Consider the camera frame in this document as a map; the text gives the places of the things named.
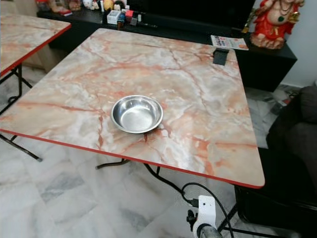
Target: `stainless steel bowl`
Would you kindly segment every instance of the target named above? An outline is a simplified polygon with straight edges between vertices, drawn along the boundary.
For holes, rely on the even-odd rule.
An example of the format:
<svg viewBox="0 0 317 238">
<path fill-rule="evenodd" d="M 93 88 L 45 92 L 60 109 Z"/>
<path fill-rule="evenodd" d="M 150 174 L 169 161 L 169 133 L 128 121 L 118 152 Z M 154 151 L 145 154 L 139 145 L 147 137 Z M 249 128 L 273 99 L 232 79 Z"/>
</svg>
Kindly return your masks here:
<svg viewBox="0 0 317 238">
<path fill-rule="evenodd" d="M 163 120 L 163 108 L 158 101 L 145 96 L 127 96 L 116 102 L 111 119 L 128 133 L 145 133 L 156 128 Z"/>
</svg>

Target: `magazine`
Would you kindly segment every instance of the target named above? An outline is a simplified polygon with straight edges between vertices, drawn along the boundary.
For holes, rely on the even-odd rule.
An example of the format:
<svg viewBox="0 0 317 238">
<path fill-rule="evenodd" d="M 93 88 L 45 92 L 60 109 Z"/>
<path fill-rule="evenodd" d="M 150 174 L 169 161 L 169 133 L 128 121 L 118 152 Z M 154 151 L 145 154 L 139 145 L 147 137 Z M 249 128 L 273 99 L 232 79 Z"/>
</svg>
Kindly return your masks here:
<svg viewBox="0 0 317 238">
<path fill-rule="evenodd" d="M 216 46 L 219 48 L 236 49 L 236 50 L 244 50 L 244 51 L 249 50 L 243 38 L 230 38 L 230 37 L 211 35 L 211 41 L 213 46 Z"/>
</svg>

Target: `ganesha statue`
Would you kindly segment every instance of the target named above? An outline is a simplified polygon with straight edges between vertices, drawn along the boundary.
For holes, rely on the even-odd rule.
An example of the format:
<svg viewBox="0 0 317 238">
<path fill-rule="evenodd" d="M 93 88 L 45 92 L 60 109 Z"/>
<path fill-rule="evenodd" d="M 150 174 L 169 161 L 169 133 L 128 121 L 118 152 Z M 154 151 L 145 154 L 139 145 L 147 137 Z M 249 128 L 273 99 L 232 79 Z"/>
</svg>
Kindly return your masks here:
<svg viewBox="0 0 317 238">
<path fill-rule="evenodd" d="M 263 0 L 256 10 L 255 31 L 251 42 L 268 49 L 281 49 L 285 33 L 291 34 L 304 0 Z"/>
</svg>

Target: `black cabinet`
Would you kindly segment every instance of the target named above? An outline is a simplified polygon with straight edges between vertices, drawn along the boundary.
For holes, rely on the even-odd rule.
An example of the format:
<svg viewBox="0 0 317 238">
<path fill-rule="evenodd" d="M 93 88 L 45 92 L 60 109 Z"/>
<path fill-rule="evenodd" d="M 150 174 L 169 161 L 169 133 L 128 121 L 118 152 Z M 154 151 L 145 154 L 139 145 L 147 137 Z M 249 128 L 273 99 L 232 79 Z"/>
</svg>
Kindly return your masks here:
<svg viewBox="0 0 317 238">
<path fill-rule="evenodd" d="M 100 11 L 91 11 L 85 8 L 81 11 L 75 11 L 71 16 L 67 17 L 52 12 L 38 12 L 37 16 L 67 21 L 72 24 L 70 30 L 50 43 L 50 47 L 67 52 L 74 50 L 99 28 L 117 29 L 115 25 L 102 24 L 103 15 Z M 213 33 L 186 31 L 168 27 L 150 28 L 131 25 L 125 25 L 122 30 L 209 45 L 211 45 L 210 34 Z M 297 61 L 297 58 L 287 44 L 281 50 L 261 49 L 253 46 L 249 37 L 249 34 L 244 35 L 250 50 L 236 50 L 243 84 L 245 87 L 274 91 Z"/>
</svg>

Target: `red table edge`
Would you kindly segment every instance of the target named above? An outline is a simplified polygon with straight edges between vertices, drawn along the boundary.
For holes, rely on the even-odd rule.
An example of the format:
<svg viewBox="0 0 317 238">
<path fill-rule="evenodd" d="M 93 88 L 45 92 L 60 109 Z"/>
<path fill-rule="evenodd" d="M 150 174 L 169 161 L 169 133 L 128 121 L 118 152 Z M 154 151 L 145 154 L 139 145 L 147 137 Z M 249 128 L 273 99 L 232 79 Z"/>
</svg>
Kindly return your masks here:
<svg viewBox="0 0 317 238">
<path fill-rule="evenodd" d="M 265 185 L 265 181 L 264 181 L 264 184 L 262 186 L 256 186 L 256 185 L 251 185 L 251 184 L 247 184 L 247 183 L 237 182 L 237 181 L 233 181 L 233 180 L 229 180 L 229 179 L 225 179 L 225 178 L 218 178 L 218 177 L 211 176 L 211 175 L 205 175 L 205 174 L 201 174 L 201 173 L 198 173 L 198 172 L 188 171 L 188 170 L 185 170 L 185 169 L 180 169 L 180 168 L 176 168 L 176 167 L 169 166 L 169 165 L 161 165 L 161 164 L 158 164 L 158 163 L 155 163 L 155 162 L 149 162 L 149 161 L 145 161 L 145 160 L 140 160 L 140 159 L 136 159 L 136 158 L 133 158 L 133 157 L 121 156 L 121 155 L 118 155 L 118 154 L 113 154 L 113 153 L 100 151 L 100 150 L 96 150 L 96 149 L 85 148 L 85 147 L 78 146 L 78 145 L 72 145 L 72 144 L 67 144 L 67 143 L 64 143 L 64 142 L 44 139 L 44 138 L 35 137 L 35 136 L 31 136 L 31 135 L 25 135 L 25 134 L 21 134 L 21 133 L 18 133 L 18 132 L 13 132 L 13 131 L 10 131 L 10 130 L 0 129 L 0 131 L 2 131 L 4 133 L 8 133 L 8 134 L 13 134 L 13 135 L 17 135 L 17 136 L 27 137 L 27 138 L 40 140 L 40 141 L 44 141 L 44 142 L 49 142 L 49 143 L 53 143 L 53 144 L 58 144 L 58 145 L 62 145 L 62 146 L 72 147 L 72 148 L 76 148 L 76 149 L 80 149 L 80 150 L 91 151 L 91 152 L 98 153 L 98 154 L 105 154 L 105 155 L 109 155 L 109 156 L 113 156 L 113 157 L 117 157 L 117 158 L 122 158 L 122 159 L 126 159 L 126 160 L 137 161 L 137 162 L 140 162 L 140 163 L 143 163 L 143 164 L 145 163 L 145 164 L 149 164 L 149 165 L 154 165 L 154 166 L 158 166 L 158 167 L 167 168 L 167 169 L 170 169 L 170 170 L 176 170 L 176 171 L 180 171 L 180 172 L 183 172 L 183 173 L 186 173 L 186 174 L 192 174 L 192 175 L 197 175 L 197 176 L 201 176 L 201 177 L 206 177 L 208 179 L 219 180 L 219 181 L 222 181 L 222 182 L 227 182 L 227 183 L 238 185 L 238 186 L 242 186 L 242 187 L 260 189 L 260 188 L 264 187 L 264 185 Z"/>
<path fill-rule="evenodd" d="M 0 76 L 2 77 L 3 75 L 5 75 L 6 73 L 8 73 L 11 69 L 17 67 L 19 64 L 21 64 L 23 61 L 25 61 L 28 57 L 30 57 L 31 55 L 33 55 L 34 53 L 36 53 L 37 51 L 39 51 L 41 48 L 43 48 L 45 45 L 47 45 L 48 43 L 50 43 L 51 41 L 55 40 L 57 37 L 59 37 L 60 35 L 62 35 L 65 31 L 69 30 L 71 28 L 71 23 L 69 23 L 69 25 L 65 28 L 63 28 L 62 30 L 60 30 L 59 32 L 57 32 L 55 35 L 53 35 L 51 38 L 49 38 L 48 40 L 46 40 L 45 42 L 43 42 L 42 44 L 40 44 L 39 46 L 35 47 L 32 51 L 30 51 L 29 53 L 27 53 L 25 56 L 23 56 L 22 58 L 20 58 L 19 60 L 17 60 L 16 62 L 14 62 L 12 65 L 10 65 L 9 67 L 7 67 L 6 69 L 4 69 L 3 71 L 1 71 Z"/>
</svg>

